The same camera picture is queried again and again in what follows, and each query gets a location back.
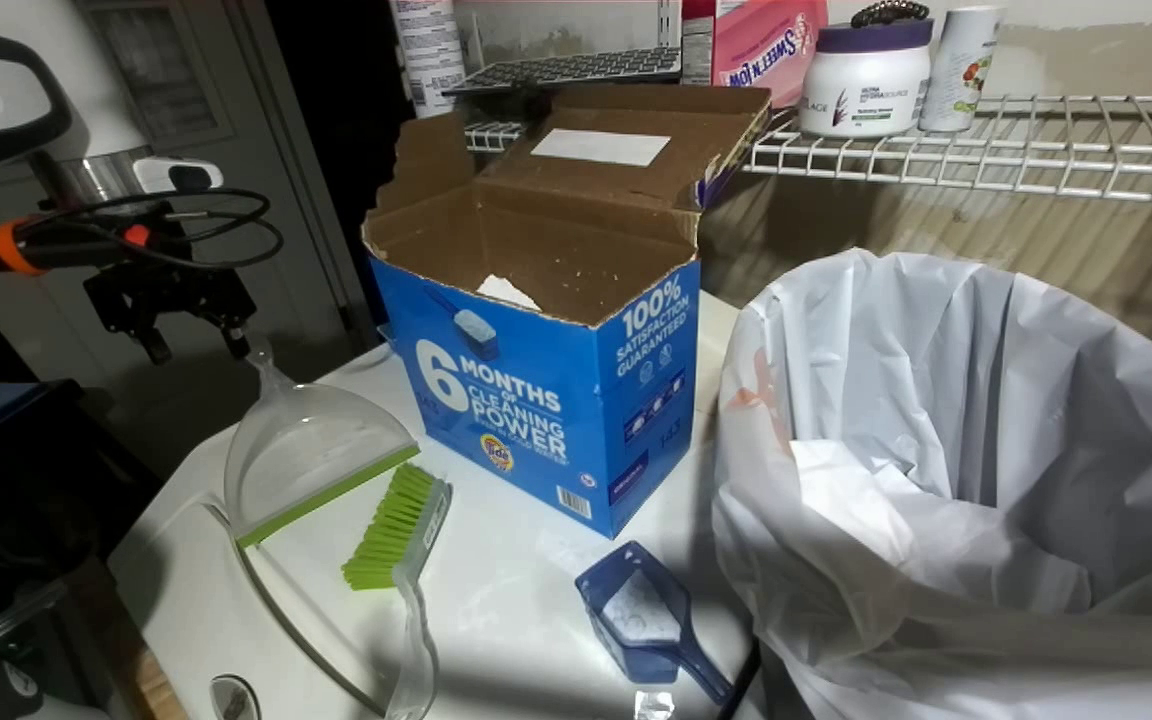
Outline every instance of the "green scrub brush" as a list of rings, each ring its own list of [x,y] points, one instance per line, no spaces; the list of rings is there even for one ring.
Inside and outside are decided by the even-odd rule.
[[[344,560],[348,588],[400,588],[408,604],[408,660],[384,704],[384,720],[424,716],[436,696],[440,660],[432,648],[420,568],[452,508],[452,484],[416,464],[400,464],[376,504],[360,548]]]

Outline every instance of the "white container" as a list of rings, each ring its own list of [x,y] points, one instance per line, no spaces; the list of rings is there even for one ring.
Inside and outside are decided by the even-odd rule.
[[[996,4],[964,4],[944,12],[928,104],[920,116],[924,132],[964,132],[972,124],[996,40],[1000,40]]]
[[[800,128],[812,136],[896,136],[920,116],[932,24],[824,28]]]
[[[392,0],[400,40],[400,72],[416,116],[444,116],[456,108],[448,88],[464,80],[464,52],[452,0]]]

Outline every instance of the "trash can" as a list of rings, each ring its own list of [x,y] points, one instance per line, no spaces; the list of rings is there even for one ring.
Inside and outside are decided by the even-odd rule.
[[[1152,716],[1152,340],[856,248],[740,312],[716,420],[768,688],[816,720]]]

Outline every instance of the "wall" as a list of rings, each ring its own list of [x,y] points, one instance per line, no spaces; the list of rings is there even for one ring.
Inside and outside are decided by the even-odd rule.
[[[264,264],[240,268],[256,300],[248,328],[272,336],[280,368],[296,380],[356,356],[368,328],[368,316],[356,312],[364,288],[348,256],[356,224],[352,240],[344,240],[264,4],[84,0],[84,8],[128,72],[136,120],[176,120],[148,124],[152,148],[160,156],[212,160],[224,168],[228,188],[268,196],[264,220],[280,228],[284,248]],[[36,176],[24,164],[0,164],[0,220],[32,208],[40,208]],[[200,244],[196,256],[232,260],[264,240],[264,232],[240,228]],[[96,268],[0,272],[0,332],[32,376],[76,380],[84,408],[156,476],[168,476],[204,436],[240,420],[256,400],[256,372],[224,348],[212,324],[188,312],[156,320],[176,356],[148,364],[132,336],[100,324],[84,292],[88,276]]]
[[[1004,36],[988,92],[1152,96],[1152,4],[1000,0]],[[704,284],[748,300],[784,268],[864,244],[972,256],[1080,292],[1152,336],[1152,204],[1044,200],[832,180],[752,180],[704,228]]]

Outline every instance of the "wire shelf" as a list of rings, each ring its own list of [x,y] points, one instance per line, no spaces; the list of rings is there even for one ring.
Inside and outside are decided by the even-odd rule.
[[[476,156],[500,156],[520,136],[524,136],[524,124],[512,124],[512,120],[464,124],[464,148]]]
[[[988,96],[960,136],[840,140],[788,120],[744,172],[1152,204],[1152,96]]]

